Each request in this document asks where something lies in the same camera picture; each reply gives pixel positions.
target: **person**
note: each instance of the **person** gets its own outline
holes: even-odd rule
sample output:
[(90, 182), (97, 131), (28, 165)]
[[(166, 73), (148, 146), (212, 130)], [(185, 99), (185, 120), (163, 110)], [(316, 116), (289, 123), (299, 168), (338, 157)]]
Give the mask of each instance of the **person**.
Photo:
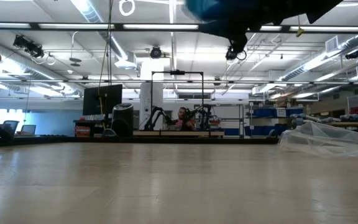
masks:
[(197, 131), (197, 129), (194, 127), (195, 122), (192, 119), (185, 121), (185, 113), (186, 108), (181, 107), (178, 111), (178, 119), (173, 120), (172, 124), (174, 124), (175, 127), (180, 131)]

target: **chair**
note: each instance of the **chair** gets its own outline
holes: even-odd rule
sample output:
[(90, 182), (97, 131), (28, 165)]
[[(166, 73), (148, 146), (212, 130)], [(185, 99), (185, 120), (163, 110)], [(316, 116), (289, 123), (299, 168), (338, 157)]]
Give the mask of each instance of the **chair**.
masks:
[(4, 123), (2, 124), (2, 128), (11, 136), (14, 136), (18, 124), (18, 121), (4, 121)]
[(22, 134), (35, 134), (35, 128), (37, 127), (37, 125), (33, 125), (33, 124), (25, 124), (22, 126)]

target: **air vent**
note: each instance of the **air vent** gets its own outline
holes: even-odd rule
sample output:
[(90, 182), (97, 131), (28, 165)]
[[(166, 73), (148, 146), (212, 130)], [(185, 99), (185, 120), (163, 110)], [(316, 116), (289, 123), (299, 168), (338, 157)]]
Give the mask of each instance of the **air vent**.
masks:
[[(179, 93), (178, 98), (179, 99), (202, 99), (203, 94), (202, 93)], [(204, 99), (211, 99), (211, 94), (204, 93)]]
[(332, 39), (329, 39), (326, 41), (326, 52), (329, 53), (333, 50), (338, 49), (338, 36), (333, 37)]

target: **computer monitor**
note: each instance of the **computer monitor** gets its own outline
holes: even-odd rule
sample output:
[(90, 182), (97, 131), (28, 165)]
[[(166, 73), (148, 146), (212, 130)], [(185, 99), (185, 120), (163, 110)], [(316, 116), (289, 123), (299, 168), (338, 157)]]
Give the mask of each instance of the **computer monitor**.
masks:
[(114, 106), (121, 104), (121, 101), (122, 85), (87, 88), (84, 92), (83, 115), (111, 114)]

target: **security camera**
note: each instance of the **security camera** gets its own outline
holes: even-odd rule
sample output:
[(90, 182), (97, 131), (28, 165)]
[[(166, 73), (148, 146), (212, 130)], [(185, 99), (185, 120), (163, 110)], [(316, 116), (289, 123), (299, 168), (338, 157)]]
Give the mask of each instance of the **security camera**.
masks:
[(150, 57), (152, 59), (158, 59), (162, 56), (162, 51), (160, 46), (153, 46), (153, 49), (150, 51)]

